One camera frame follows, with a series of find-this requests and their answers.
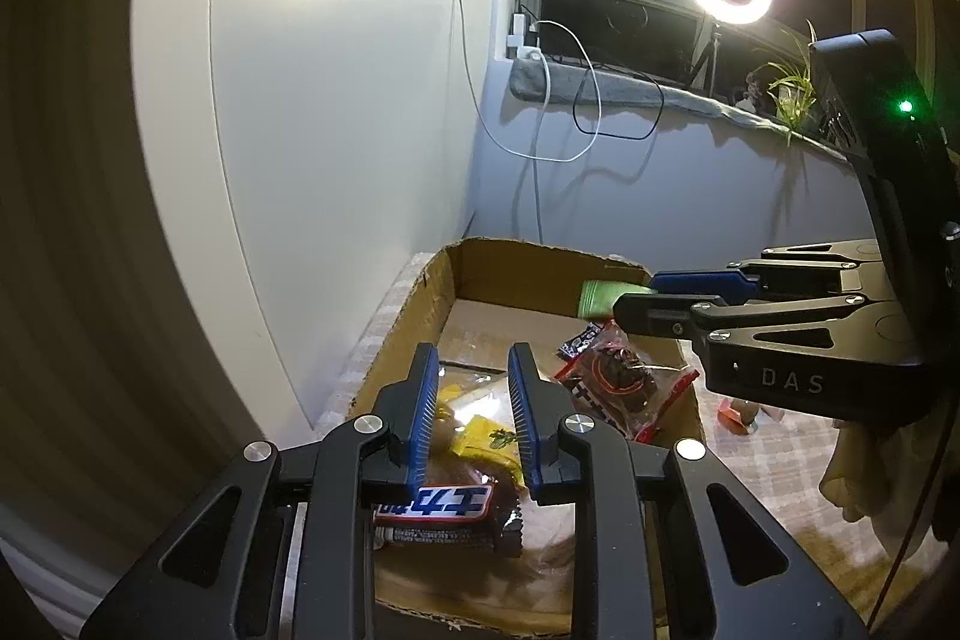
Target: candy wrapper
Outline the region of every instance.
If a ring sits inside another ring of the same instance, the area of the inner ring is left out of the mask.
[[[502,373],[445,367],[426,484],[410,504],[373,512],[374,545],[453,545],[519,557],[523,475]]]
[[[689,366],[656,365],[610,321],[557,380],[585,413],[613,424],[627,439],[649,443],[661,416],[698,374]]]

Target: bolt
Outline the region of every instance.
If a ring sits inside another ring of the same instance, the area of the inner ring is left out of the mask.
[[[264,461],[265,458],[270,458],[271,451],[269,442],[258,440],[243,448],[243,458],[247,461]]]
[[[568,415],[563,421],[563,426],[570,429],[574,434],[587,434],[594,426],[593,419],[589,415]]]
[[[360,434],[373,434],[383,428],[383,421],[376,415],[361,415],[353,421],[353,427]]]
[[[707,448],[704,448],[704,443],[696,439],[682,439],[677,443],[676,448],[677,455],[687,461],[699,461],[707,456]]]

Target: potted plant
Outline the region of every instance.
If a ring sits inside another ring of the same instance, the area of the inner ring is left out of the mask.
[[[810,44],[817,41],[817,32],[813,23],[806,21],[810,26]],[[810,79],[810,45],[802,44],[800,40],[790,34],[800,52],[800,63],[769,62],[767,66],[775,68],[781,73],[781,78],[771,83],[769,95],[776,104],[776,119],[787,128],[786,143],[789,145],[795,133],[800,132],[800,126],[810,119],[810,110],[817,103]]]

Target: white wall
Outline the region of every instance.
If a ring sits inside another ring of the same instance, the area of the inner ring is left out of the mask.
[[[529,151],[536,108],[510,95],[511,62],[491,60],[483,109],[508,148]],[[578,116],[594,118],[596,107]],[[642,135],[653,111],[619,111],[611,133]],[[589,137],[569,111],[544,119],[538,154],[572,156]],[[474,236],[536,240],[533,170],[477,135]],[[619,254],[661,269],[712,268],[771,245],[872,237],[853,172],[794,140],[667,110],[646,142],[600,138],[572,164],[539,164],[546,244]]]
[[[491,0],[464,0],[482,84]],[[210,0],[216,116],[257,299],[302,408],[411,253],[467,222],[456,0]]]

